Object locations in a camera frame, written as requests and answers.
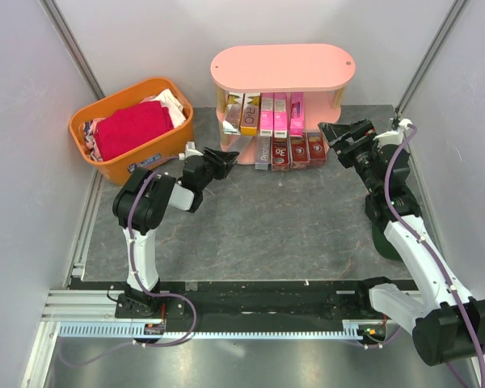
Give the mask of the red 3D toothpaste box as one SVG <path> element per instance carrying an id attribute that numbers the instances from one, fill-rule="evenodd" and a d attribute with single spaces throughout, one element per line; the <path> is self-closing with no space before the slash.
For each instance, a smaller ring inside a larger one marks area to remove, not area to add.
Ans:
<path id="1" fill-rule="evenodd" d="M 272 170 L 288 171 L 290 167 L 289 140 L 286 138 L 272 139 Z"/>
<path id="2" fill-rule="evenodd" d="M 306 137 L 309 151 L 309 166 L 323 166 L 327 160 L 324 136 L 320 132 L 310 132 L 307 133 Z"/>

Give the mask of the silver toothpaste box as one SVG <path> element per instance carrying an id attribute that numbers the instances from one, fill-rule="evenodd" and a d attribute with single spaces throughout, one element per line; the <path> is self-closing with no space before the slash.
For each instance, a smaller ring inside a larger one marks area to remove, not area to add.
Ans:
<path id="1" fill-rule="evenodd" d="M 255 143 L 255 169 L 266 171 L 270 165 L 271 138 L 258 136 Z"/>

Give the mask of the orange R.O toothpaste box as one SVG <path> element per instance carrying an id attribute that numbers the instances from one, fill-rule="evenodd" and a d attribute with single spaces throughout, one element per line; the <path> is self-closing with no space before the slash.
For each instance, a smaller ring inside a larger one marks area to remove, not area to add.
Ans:
<path id="1" fill-rule="evenodd" d="M 246 93 L 239 130 L 243 136 L 256 136 L 259 127 L 260 93 Z"/>

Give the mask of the pink toothpaste box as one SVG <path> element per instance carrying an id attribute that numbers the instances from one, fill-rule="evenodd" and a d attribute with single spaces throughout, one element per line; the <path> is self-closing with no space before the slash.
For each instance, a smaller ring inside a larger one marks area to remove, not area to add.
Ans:
<path id="1" fill-rule="evenodd" d="M 289 108 L 289 135 L 300 137 L 305 128 L 305 104 L 302 92 L 293 92 Z"/>
<path id="2" fill-rule="evenodd" d="M 285 93 L 273 94 L 273 136 L 285 139 L 288 135 L 287 96 Z"/>
<path id="3" fill-rule="evenodd" d="M 274 129 L 273 114 L 273 93 L 262 93 L 260 95 L 260 118 L 259 135 L 262 137 L 272 137 Z"/>

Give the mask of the dark red toothpaste box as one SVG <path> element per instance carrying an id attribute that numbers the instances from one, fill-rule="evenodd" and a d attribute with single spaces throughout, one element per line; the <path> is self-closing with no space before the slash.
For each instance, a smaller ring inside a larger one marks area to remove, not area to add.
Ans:
<path id="1" fill-rule="evenodd" d="M 289 139 L 290 168 L 306 169 L 310 164 L 310 156 L 306 136 Z"/>

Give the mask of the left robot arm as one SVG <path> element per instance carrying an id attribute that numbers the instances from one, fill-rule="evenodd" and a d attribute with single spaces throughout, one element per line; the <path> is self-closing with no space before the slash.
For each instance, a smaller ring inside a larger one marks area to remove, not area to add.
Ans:
<path id="1" fill-rule="evenodd" d="M 169 207 L 194 213 L 203 201 L 203 191 L 213 180 L 227 177 L 239 152 L 205 148 L 199 151 L 192 141 L 184 152 L 172 157 L 183 162 L 182 175 L 145 167 L 135 167 L 118 192 L 113 215 L 123 230 L 128 248 L 129 274 L 124 288 L 133 299 L 133 308 L 144 318 L 152 318 L 161 309 L 160 276 L 155 259 L 155 232 Z"/>

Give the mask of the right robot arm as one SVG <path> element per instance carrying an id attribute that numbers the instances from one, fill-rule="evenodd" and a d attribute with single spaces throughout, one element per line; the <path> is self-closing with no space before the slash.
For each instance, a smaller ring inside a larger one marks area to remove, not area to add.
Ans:
<path id="1" fill-rule="evenodd" d="M 453 274 L 428 235 L 421 208 L 407 186 L 409 141 L 416 128 L 408 119 L 379 134 L 370 120 L 322 122 L 319 129 L 345 168 L 361 178 L 368 194 L 365 212 L 376 245 L 385 243 L 400 258 L 420 292 L 415 299 L 391 280 L 371 278 L 354 297 L 363 318 L 382 313 L 411 337 L 426 365 L 485 354 L 485 299 L 476 299 Z"/>

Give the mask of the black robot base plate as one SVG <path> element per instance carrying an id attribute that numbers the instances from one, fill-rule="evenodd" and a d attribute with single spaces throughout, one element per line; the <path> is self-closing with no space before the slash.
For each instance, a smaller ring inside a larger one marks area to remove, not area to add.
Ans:
<path id="1" fill-rule="evenodd" d="M 116 299 L 116 318 L 190 317 L 196 308 L 199 317 L 209 315 L 288 314 L 293 317 L 379 319 L 365 295 L 366 285 L 377 285 L 381 278 L 368 280 L 270 280 L 270 281 L 164 281 L 151 297 L 129 286 Z"/>

